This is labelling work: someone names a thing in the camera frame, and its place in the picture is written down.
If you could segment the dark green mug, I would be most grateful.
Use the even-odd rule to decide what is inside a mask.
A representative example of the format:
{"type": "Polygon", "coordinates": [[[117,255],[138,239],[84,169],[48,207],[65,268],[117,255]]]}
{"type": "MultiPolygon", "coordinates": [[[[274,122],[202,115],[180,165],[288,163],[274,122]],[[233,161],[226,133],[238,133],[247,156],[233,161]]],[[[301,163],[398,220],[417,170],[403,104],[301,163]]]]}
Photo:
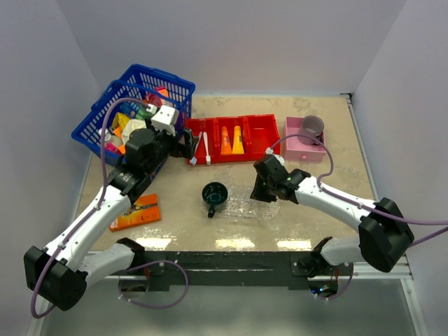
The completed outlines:
{"type": "Polygon", "coordinates": [[[228,200],[228,189],[220,182],[210,182],[202,189],[202,201],[207,207],[207,216],[213,218],[228,200]]]}

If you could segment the clear textured acrylic holder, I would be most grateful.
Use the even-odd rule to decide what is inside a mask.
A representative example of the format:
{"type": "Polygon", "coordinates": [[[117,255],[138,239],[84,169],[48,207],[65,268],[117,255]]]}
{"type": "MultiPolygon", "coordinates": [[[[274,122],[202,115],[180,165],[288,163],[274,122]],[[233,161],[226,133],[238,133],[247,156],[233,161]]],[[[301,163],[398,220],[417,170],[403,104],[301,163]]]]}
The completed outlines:
{"type": "Polygon", "coordinates": [[[255,185],[251,193],[252,200],[260,202],[275,202],[277,201],[277,194],[275,191],[275,176],[273,174],[261,175],[257,173],[255,178],[255,185]]]}

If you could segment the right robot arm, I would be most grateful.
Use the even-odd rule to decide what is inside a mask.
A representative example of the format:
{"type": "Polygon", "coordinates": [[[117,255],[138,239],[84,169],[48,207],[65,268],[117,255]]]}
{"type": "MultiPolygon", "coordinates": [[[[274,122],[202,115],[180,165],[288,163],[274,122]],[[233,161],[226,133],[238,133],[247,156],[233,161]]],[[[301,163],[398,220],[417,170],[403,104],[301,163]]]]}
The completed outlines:
{"type": "Polygon", "coordinates": [[[284,159],[266,154],[254,163],[256,179],[251,199],[285,200],[319,210],[348,225],[356,235],[327,237],[299,265],[309,277],[327,275],[344,263],[366,262],[390,272],[414,242],[414,234],[397,204],[355,197],[325,184],[301,169],[287,171],[284,159]]]}

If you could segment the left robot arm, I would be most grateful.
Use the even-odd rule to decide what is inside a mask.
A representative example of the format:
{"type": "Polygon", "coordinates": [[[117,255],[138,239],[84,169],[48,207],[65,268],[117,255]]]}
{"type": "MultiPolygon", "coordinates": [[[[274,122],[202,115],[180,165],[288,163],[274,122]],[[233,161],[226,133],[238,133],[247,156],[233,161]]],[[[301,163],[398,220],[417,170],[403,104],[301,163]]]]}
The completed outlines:
{"type": "Polygon", "coordinates": [[[143,246],[135,241],[119,239],[111,248],[89,255],[95,241],[152,183],[165,160],[193,156],[195,140],[185,128],[183,139],[157,131],[153,127],[131,133],[125,154],[117,167],[106,177],[104,186],[89,207],[44,248],[31,247],[24,255],[27,286],[32,290],[31,314],[35,301],[42,297],[62,311],[72,308],[88,286],[125,270],[138,274],[147,267],[143,246]]]}

